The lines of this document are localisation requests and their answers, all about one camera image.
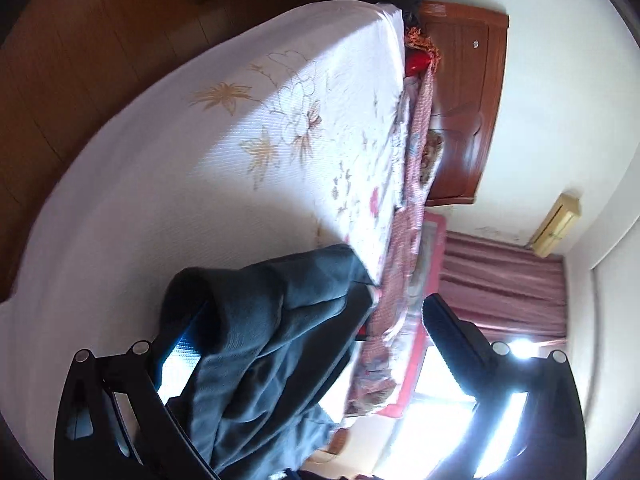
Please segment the red-brown wooden headboard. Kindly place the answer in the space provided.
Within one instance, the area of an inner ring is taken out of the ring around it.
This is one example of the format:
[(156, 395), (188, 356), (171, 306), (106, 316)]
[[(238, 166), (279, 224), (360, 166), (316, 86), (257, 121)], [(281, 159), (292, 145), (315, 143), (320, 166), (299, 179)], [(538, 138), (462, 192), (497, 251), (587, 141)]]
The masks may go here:
[(495, 131), (509, 17), (479, 6), (426, 0), (419, 18), (440, 52), (430, 129), (444, 138), (426, 203), (472, 205)]

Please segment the pink checked quilt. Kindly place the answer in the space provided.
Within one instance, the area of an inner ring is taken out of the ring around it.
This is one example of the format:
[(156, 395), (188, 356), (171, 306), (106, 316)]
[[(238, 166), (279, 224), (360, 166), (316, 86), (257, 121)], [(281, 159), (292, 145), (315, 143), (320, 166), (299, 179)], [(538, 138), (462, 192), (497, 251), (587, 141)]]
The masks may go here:
[(381, 278), (381, 295), (367, 322), (345, 404), (348, 418), (367, 416), (388, 403), (401, 384), (394, 366), (410, 304), (410, 282), (421, 247), (424, 208), (444, 154), (445, 141), (431, 130), (436, 70), (405, 79), (402, 118), (408, 120), (404, 184), (394, 213)]

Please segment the white floral bed sheet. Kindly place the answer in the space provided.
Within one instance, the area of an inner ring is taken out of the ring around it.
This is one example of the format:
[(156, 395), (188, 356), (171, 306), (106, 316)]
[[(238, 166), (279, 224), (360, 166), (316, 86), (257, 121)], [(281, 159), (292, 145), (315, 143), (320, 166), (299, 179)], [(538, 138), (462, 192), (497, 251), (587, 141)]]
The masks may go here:
[(382, 273), (402, 189), (402, 16), (308, 4), (153, 84), (82, 150), (1, 307), (1, 411), (45, 476), (76, 351), (152, 338), (189, 266), (346, 243)]

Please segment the pink cartoon pillow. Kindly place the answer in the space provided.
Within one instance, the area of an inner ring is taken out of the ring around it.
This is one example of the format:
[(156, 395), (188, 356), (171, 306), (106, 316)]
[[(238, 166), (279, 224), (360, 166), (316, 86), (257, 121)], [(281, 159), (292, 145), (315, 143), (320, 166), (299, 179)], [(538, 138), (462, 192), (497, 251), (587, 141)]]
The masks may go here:
[(425, 211), (419, 255), (408, 287), (408, 312), (398, 333), (399, 342), (393, 346), (392, 372), (397, 387), (377, 415), (398, 419), (410, 404), (430, 344), (423, 324), (423, 303), (438, 292), (445, 245), (446, 218)]

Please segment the beige wall air conditioner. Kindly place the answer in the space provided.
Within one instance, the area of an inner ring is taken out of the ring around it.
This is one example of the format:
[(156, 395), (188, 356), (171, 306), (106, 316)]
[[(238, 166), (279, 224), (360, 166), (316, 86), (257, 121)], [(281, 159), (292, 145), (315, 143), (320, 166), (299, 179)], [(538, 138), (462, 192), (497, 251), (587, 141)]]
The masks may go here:
[(548, 257), (581, 215), (578, 198), (561, 194), (529, 240), (529, 248), (540, 258)]

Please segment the pink curtain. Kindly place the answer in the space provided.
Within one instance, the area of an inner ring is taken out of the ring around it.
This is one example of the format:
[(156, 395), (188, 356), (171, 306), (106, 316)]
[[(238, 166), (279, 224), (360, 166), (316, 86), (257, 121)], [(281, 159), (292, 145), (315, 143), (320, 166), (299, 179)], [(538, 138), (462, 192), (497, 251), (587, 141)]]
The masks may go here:
[(458, 318), (489, 340), (564, 341), (564, 258), (449, 231), (438, 293)]

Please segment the dark blue-black pants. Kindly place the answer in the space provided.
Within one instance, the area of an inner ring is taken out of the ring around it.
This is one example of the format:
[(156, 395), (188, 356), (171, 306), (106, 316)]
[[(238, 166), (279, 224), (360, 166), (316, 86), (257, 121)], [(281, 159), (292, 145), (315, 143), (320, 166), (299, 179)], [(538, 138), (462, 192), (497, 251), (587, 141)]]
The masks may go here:
[(171, 280), (158, 354), (184, 342), (199, 359), (168, 406), (219, 478), (267, 479), (330, 442), (320, 401), (352, 357), (371, 283), (345, 244)]

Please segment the red pillow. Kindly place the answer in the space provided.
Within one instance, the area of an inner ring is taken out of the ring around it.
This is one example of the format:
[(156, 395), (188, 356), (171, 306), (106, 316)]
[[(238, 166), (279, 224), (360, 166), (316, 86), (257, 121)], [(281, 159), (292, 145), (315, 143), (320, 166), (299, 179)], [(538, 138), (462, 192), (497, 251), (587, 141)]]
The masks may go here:
[(407, 77), (419, 76), (431, 65), (432, 55), (425, 51), (410, 51), (406, 58), (405, 73)]

